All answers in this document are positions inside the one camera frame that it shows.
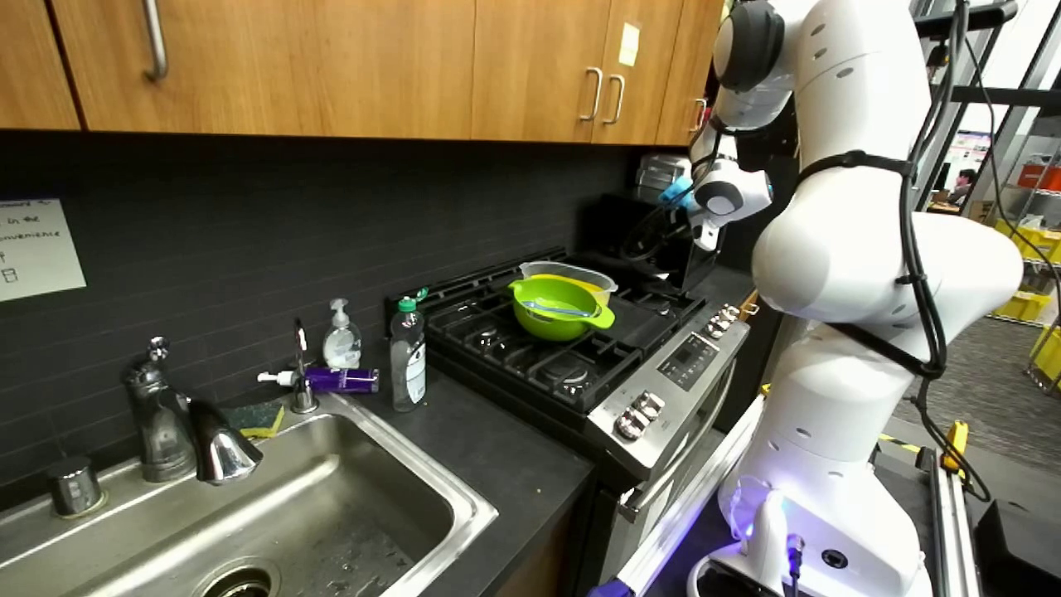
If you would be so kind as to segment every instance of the wooden cabinet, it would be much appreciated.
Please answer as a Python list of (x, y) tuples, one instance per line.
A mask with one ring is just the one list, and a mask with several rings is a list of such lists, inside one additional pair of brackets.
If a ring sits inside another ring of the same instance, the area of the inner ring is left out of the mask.
[(660, 147), (691, 147), (706, 116), (706, 74), (722, 19), (722, 0), (687, 0), (677, 26), (677, 48), (662, 90)]
[(76, 129), (44, 0), (0, 0), (0, 129)]
[(91, 129), (466, 135), (474, 0), (148, 4), (53, 0)]
[(538, 0), (477, 4), (474, 26), (474, 98), (471, 129), (485, 139), (555, 139), (555, 143), (660, 143), (665, 92), (704, 85), (706, 58), (684, 58), (672, 69), (677, 30), (704, 48), (684, 24), (691, 4), (704, 0)]

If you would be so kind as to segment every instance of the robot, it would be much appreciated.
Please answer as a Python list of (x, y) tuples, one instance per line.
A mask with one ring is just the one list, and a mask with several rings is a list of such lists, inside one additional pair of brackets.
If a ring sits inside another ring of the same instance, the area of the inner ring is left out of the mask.
[[(938, 350), (907, 260), (947, 345), (1011, 297), (1021, 254), (988, 226), (927, 212), (907, 215), (914, 254), (901, 246), (901, 183), (931, 104), (907, 0), (736, 0), (714, 67), (714, 127), (726, 134), (772, 124), (797, 92), (800, 187), (760, 235), (754, 279), (807, 335), (782, 350), (760, 428), (717, 493), (733, 543), (706, 560), (772, 593), (797, 580), (829, 597), (931, 593), (914, 524), (869, 465)], [(733, 165), (708, 168), (696, 198), (736, 203), (698, 212), (704, 242), (760, 212), (764, 192)]]

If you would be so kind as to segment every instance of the dish soap bottle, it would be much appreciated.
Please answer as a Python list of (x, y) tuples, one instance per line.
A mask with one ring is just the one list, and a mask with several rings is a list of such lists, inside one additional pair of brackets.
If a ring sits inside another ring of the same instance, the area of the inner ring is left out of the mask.
[(361, 368), (361, 335), (351, 324), (351, 318), (344, 314), (344, 297), (330, 300), (330, 331), (326, 338), (326, 365), (330, 372), (351, 372)]
[(417, 295), (401, 295), (399, 310), (391, 318), (391, 400), (393, 411), (408, 411), (427, 393), (427, 345), (423, 345), (423, 314), (421, 300), (427, 289)]

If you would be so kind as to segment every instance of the paper sign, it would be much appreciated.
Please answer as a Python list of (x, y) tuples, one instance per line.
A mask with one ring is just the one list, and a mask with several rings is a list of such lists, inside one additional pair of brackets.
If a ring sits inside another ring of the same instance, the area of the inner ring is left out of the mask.
[(0, 300), (86, 289), (64, 203), (2, 198), (0, 203)]
[(640, 48), (640, 30), (634, 24), (623, 24), (621, 63), (634, 69), (638, 48)]

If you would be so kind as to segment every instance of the oven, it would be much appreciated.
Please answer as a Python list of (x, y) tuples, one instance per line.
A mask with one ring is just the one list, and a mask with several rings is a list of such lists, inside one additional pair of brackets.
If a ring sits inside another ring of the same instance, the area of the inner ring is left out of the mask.
[(518, 276), (514, 261), (435, 285), (423, 300), (431, 360), (592, 460), (572, 513), (569, 593), (587, 593), (634, 558), (717, 455), (714, 417), (748, 324), (739, 306), (627, 281), (611, 295), (611, 331), (541, 340), (514, 320)]

